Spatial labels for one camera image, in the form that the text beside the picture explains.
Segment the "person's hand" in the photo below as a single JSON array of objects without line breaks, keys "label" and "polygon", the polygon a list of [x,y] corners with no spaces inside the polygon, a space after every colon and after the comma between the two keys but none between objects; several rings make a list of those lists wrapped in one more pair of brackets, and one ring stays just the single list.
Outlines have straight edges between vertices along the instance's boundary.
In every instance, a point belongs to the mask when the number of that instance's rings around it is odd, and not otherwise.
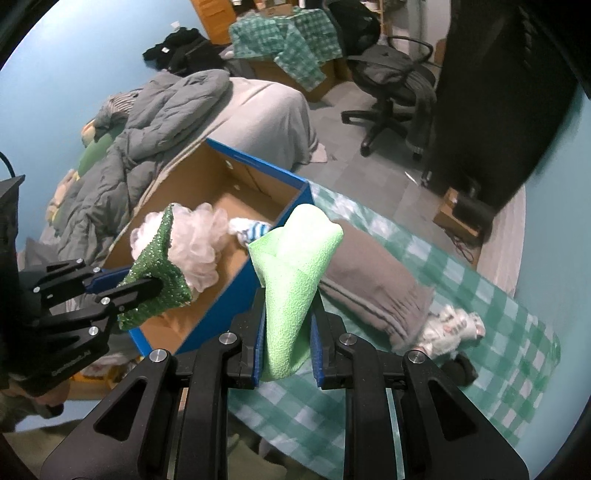
[{"label": "person's hand", "polygon": [[14,432],[16,425],[30,415],[53,418],[58,413],[53,409],[67,400],[70,380],[61,382],[55,388],[40,396],[27,393],[14,379],[1,379],[1,432]]}]

